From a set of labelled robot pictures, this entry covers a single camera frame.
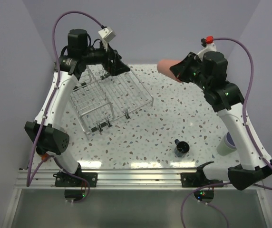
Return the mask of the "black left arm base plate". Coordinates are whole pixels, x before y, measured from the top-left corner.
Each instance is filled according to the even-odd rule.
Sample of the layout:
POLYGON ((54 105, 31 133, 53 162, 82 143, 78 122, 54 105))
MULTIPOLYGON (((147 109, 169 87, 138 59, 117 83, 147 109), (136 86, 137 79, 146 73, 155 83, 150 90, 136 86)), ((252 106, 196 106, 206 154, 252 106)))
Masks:
POLYGON ((67 173, 54 173, 56 187, 96 187, 98 174, 95 172, 83 172, 79 178, 72 177, 67 173))

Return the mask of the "dark blue glazed mug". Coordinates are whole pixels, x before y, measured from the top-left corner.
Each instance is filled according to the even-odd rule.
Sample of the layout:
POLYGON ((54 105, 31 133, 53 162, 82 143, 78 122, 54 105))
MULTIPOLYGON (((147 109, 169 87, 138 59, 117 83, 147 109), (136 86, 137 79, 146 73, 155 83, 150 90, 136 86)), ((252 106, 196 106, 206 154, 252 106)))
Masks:
POLYGON ((180 141, 178 139, 175 139, 175 155, 177 157, 184 157, 190 150, 190 146, 187 142, 185 141, 180 141))

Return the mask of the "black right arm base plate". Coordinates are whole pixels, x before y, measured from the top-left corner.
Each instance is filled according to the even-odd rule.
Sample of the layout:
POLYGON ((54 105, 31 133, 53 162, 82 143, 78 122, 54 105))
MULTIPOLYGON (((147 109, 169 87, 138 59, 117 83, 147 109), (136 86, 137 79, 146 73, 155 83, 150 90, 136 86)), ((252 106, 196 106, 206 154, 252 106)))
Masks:
POLYGON ((223 183, 222 180, 209 180, 200 172, 182 172, 180 177, 183 188, 198 188, 210 184, 223 183))

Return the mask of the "light green tumbler cup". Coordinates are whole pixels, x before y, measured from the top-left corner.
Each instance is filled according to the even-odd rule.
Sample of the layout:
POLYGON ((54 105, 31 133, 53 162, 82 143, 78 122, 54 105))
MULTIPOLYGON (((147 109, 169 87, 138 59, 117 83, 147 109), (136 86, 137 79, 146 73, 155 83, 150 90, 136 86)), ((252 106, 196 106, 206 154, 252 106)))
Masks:
POLYGON ((236 147, 227 141, 222 140, 216 148, 217 152, 221 156, 226 156, 236 151, 236 147))

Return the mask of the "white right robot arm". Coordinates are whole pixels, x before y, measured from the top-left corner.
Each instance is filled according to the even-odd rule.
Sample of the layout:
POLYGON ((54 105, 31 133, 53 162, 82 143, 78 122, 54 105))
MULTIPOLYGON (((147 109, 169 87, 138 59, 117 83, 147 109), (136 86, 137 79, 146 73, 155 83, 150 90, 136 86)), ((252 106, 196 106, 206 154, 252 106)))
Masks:
POLYGON ((220 52, 208 51, 202 58, 190 52, 170 71, 180 81, 202 89, 205 100, 228 129, 239 155, 240 164, 234 167, 221 167, 212 161, 197 167, 197 184, 204 187, 228 181, 236 189, 244 190, 272 175, 272 158, 267 151, 258 152, 263 145, 243 110, 245 99, 240 89, 226 79, 227 65, 220 52))

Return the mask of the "pink tumbler cup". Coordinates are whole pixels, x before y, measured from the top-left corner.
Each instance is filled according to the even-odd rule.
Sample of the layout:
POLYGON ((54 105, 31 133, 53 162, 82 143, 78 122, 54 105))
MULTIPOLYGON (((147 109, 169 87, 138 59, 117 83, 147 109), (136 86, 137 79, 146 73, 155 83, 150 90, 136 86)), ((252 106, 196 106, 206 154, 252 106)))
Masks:
POLYGON ((181 62, 180 60, 173 60, 173 59, 162 59, 160 61, 158 61, 157 63, 157 71, 158 73, 165 75, 166 77, 181 83, 182 81, 180 81, 179 79, 177 79, 174 74, 171 72, 170 67, 178 64, 179 62, 181 62))

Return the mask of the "lilac tumbler cup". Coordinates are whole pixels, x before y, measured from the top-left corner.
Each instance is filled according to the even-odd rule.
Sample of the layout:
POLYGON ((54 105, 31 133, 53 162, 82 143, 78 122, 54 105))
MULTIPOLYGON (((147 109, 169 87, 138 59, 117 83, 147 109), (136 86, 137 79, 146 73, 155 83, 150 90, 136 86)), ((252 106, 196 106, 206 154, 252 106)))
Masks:
POLYGON ((223 137, 223 140, 224 140, 224 144, 225 144, 228 148, 230 148, 230 149, 232 149, 232 150, 235 150, 235 149, 236 149, 236 146, 235 146, 235 144, 234 144, 234 142, 233 142, 233 139, 232 139, 232 137, 231 137, 231 135, 230 135, 229 132, 227 132, 227 133, 225 134, 225 136, 223 137))

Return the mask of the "orange red mug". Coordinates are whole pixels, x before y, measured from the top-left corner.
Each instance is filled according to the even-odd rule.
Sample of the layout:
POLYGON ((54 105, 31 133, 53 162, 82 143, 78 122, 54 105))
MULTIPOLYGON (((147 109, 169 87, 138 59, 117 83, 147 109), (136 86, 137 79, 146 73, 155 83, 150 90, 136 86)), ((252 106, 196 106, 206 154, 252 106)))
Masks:
POLYGON ((49 155, 39 147, 36 148, 36 153, 41 158, 42 162, 46 162, 49 159, 49 155))

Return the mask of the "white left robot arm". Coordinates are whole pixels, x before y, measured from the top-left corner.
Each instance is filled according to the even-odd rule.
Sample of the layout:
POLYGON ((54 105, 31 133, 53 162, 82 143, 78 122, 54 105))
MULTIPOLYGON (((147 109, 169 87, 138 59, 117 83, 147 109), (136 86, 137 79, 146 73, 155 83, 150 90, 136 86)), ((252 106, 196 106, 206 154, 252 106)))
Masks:
POLYGON ((84 29, 72 29, 68 33, 68 44, 61 54, 56 54, 52 85, 46 100, 34 121, 27 121, 24 129, 33 142, 32 154, 48 154, 57 161, 60 170, 68 172, 66 181, 71 186, 82 183, 80 165, 68 151, 69 135, 61 129, 61 120, 68 99, 77 86, 87 66, 101 65, 109 76, 118 76, 130 71, 122 62, 119 53, 110 47, 116 36, 110 27, 98 32, 100 46, 88 43, 90 36, 84 29))

